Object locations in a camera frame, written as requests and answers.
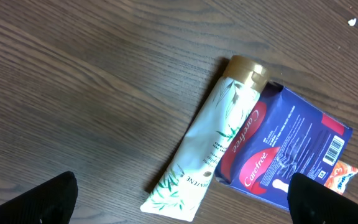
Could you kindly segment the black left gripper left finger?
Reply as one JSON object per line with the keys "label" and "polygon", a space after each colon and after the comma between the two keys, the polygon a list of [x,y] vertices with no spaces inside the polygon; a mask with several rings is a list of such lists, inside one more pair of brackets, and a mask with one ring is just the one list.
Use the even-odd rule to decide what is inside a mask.
{"label": "black left gripper left finger", "polygon": [[0,224],[68,224],[77,196],[76,177],[66,171],[0,205]]}

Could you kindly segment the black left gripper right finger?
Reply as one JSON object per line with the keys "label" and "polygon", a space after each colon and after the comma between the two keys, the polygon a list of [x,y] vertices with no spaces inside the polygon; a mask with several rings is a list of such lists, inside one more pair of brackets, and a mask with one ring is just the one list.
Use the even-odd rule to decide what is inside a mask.
{"label": "black left gripper right finger", "polygon": [[296,173],[288,188],[293,224],[358,224],[358,204]]}

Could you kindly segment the small orange snack packet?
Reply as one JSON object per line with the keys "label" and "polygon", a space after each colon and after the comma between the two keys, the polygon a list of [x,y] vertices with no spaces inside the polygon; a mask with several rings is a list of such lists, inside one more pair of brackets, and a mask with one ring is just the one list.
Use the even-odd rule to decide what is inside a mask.
{"label": "small orange snack packet", "polygon": [[324,186],[342,195],[350,180],[358,174],[358,168],[343,161],[337,161]]}

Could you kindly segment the purple red pad package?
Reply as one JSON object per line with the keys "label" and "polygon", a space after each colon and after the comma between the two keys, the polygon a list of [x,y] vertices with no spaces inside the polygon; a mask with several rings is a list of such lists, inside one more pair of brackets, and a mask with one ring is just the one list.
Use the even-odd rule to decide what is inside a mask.
{"label": "purple red pad package", "polygon": [[215,170],[218,182],[288,209],[291,177],[327,181],[352,128],[283,85],[268,83]]}

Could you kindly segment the white tube item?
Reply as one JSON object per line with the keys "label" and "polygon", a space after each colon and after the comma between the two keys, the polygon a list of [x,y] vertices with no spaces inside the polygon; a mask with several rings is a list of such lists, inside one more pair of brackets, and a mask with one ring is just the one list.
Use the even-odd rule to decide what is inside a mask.
{"label": "white tube item", "polygon": [[240,55],[231,57],[184,135],[171,163],[140,206],[145,213],[192,221],[214,171],[259,100],[268,70]]}

